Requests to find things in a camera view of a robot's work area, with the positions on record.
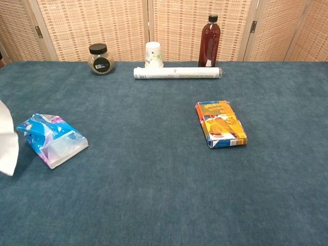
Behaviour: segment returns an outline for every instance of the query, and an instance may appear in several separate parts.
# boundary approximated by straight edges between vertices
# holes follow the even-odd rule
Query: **teal tablecloth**
[[[90,144],[50,170],[18,133],[15,174],[0,174],[0,245],[328,244],[328,63],[135,80],[142,65],[106,76],[86,63],[0,70],[16,126],[60,115]],[[206,100],[231,102],[246,147],[208,148],[194,109]]]

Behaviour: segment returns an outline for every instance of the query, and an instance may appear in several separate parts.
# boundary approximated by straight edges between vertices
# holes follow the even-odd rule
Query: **paper cup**
[[[162,68],[162,53],[159,42],[146,43],[145,68]]]

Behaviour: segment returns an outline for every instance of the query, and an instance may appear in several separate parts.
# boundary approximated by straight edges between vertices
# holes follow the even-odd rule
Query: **jar label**
[[[106,58],[99,57],[93,63],[94,69],[100,73],[107,72],[111,67],[111,64]]]

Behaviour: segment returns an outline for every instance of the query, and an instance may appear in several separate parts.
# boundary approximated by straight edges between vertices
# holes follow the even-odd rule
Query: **black lid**
[[[89,51],[93,55],[100,55],[107,52],[107,45],[106,44],[93,44],[89,46]]]
[[[217,14],[210,14],[209,22],[217,22]]]

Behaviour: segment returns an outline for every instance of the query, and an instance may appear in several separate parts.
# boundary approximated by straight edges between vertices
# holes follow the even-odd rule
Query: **rolled paper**
[[[221,78],[222,68],[135,68],[135,79],[149,78]]]

